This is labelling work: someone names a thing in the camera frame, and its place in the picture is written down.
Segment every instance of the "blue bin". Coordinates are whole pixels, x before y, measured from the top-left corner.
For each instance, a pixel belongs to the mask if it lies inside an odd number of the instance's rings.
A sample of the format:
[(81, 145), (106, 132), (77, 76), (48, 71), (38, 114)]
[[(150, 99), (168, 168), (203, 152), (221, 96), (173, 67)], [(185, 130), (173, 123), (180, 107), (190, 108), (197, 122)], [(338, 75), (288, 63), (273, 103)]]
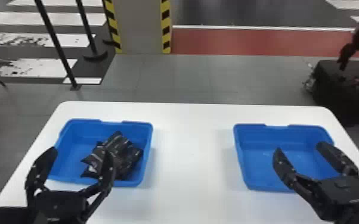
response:
[(55, 144), (58, 154), (48, 179), (85, 185), (96, 183), (97, 180), (93, 178), (81, 178), (82, 172), (87, 167), (81, 160), (92, 153), (98, 141), (105, 141), (117, 130), (121, 131), (136, 147), (141, 148), (143, 156), (127, 179), (115, 181), (114, 186), (138, 186), (143, 180), (149, 157), (153, 131), (150, 123), (69, 120), (61, 130), (60, 137)]
[(242, 177), (249, 189), (293, 192), (273, 169), (273, 154), (281, 148), (297, 172), (316, 179), (339, 176), (315, 146), (334, 144), (319, 126), (266, 126), (237, 124), (234, 136)]

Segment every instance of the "black machine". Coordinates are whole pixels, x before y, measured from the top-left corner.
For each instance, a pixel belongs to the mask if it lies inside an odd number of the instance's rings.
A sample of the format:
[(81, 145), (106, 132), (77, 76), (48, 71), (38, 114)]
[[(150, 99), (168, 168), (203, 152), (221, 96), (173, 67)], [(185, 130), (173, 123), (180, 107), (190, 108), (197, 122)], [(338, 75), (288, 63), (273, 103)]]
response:
[[(52, 147), (36, 159), (25, 182), (27, 207), (0, 207), (0, 224), (86, 223), (113, 187), (114, 158), (106, 153), (98, 182), (78, 192), (53, 191), (44, 185), (56, 158)], [(96, 194), (89, 203), (88, 198)]]
[(335, 224), (359, 224), (359, 170), (338, 148), (319, 142), (317, 151), (341, 175), (316, 180), (298, 173), (281, 149), (273, 155), (273, 167), (288, 188), (314, 209), (320, 219)]
[(315, 102), (327, 107), (344, 126), (359, 124), (359, 61), (349, 59), (359, 51), (359, 27), (337, 61), (319, 61), (304, 83)]

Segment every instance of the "concrete floor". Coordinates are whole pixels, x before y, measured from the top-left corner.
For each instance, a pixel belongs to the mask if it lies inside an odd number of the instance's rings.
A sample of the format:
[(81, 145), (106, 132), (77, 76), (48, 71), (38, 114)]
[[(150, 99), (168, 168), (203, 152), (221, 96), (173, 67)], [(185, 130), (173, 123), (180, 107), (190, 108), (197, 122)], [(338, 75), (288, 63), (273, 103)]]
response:
[[(301, 89), (321, 58), (117, 55), (100, 86), (0, 86), (0, 190), (56, 106), (68, 100), (314, 105)], [(347, 129), (359, 148), (359, 126)]]

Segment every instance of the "red floor stripe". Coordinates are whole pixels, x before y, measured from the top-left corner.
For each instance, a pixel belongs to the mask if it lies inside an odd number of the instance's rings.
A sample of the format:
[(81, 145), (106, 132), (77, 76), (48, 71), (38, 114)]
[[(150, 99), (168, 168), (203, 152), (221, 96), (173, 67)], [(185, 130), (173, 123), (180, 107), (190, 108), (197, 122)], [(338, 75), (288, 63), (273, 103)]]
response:
[(351, 36), (325, 31), (174, 29), (172, 53), (337, 57)]

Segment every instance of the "pole base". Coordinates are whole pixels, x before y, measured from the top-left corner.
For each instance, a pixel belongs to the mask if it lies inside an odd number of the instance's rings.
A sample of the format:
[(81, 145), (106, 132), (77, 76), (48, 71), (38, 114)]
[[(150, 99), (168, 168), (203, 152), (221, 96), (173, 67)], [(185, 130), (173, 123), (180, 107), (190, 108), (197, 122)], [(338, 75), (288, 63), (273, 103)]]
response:
[(77, 84), (75, 88), (74, 86), (71, 85), (70, 91), (78, 91), (81, 87), (82, 87), (81, 84)]
[(112, 41), (112, 40), (110, 40), (110, 39), (103, 39), (102, 41), (103, 41), (103, 43), (104, 43), (105, 45), (108, 45), (108, 46), (113, 46), (113, 45), (115, 45), (115, 42)]
[(89, 52), (83, 54), (82, 56), (87, 61), (102, 61), (107, 58), (108, 53), (107, 53), (107, 51), (101, 51), (101, 52), (98, 52), (97, 54), (95, 54), (89, 50)]

